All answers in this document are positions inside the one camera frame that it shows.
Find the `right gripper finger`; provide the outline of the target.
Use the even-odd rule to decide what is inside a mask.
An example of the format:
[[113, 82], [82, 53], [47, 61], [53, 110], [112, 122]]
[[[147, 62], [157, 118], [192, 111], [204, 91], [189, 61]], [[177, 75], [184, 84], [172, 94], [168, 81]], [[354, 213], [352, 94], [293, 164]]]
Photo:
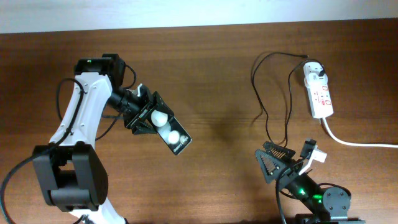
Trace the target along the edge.
[[279, 158], [279, 159], [291, 159], [294, 157], [294, 155], [296, 153], [295, 151], [293, 151], [291, 149], [276, 145], [276, 144], [268, 142], [268, 141], [266, 141], [263, 144], [263, 148], [265, 149], [265, 151], [268, 154], [270, 154], [276, 158]]
[[277, 149], [256, 150], [255, 157], [261, 167], [267, 184], [276, 180], [283, 168], [289, 162], [289, 156]]

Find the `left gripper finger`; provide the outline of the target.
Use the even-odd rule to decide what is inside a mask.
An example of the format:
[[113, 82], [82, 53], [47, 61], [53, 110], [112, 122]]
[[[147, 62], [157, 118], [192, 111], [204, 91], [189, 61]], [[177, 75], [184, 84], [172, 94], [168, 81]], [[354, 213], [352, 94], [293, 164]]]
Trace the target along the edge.
[[167, 104], [157, 91], [154, 92], [153, 97], [155, 99], [155, 110], [174, 116], [174, 112], [167, 106]]
[[139, 134], [156, 134], [157, 131], [146, 121], [136, 119], [132, 122], [132, 133], [133, 135]]

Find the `black smartphone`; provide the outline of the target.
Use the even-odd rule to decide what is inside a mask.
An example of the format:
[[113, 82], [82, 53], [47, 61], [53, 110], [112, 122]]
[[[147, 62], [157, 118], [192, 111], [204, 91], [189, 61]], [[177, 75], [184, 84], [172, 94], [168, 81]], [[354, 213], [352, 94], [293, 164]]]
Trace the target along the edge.
[[191, 142], [192, 138], [176, 117], [154, 110], [150, 122], [174, 155], [179, 155]]

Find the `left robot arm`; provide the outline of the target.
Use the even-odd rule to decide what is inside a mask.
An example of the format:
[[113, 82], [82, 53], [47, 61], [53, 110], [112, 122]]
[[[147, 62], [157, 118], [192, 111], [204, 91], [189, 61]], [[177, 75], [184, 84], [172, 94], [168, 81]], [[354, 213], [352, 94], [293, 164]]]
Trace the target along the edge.
[[127, 223], [108, 198], [108, 174], [95, 151], [106, 106], [134, 135], [158, 134], [175, 155], [192, 141], [158, 92], [143, 84], [135, 90], [122, 86], [127, 68], [118, 54], [80, 59], [60, 126], [47, 145], [32, 153], [45, 203], [83, 223]]

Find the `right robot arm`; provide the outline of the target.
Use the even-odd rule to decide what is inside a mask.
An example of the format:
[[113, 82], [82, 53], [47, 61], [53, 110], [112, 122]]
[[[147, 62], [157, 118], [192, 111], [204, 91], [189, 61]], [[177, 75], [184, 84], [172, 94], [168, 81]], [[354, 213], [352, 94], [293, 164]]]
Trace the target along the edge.
[[267, 184], [275, 183], [275, 197], [279, 215], [283, 223], [287, 222], [280, 196], [298, 200], [307, 207], [310, 214], [297, 214], [295, 223], [346, 223], [351, 203], [351, 192], [339, 185], [316, 183], [308, 176], [308, 170], [314, 161], [325, 162], [327, 154], [319, 150], [317, 142], [306, 140], [295, 160], [295, 151], [265, 142], [262, 149], [254, 153]]

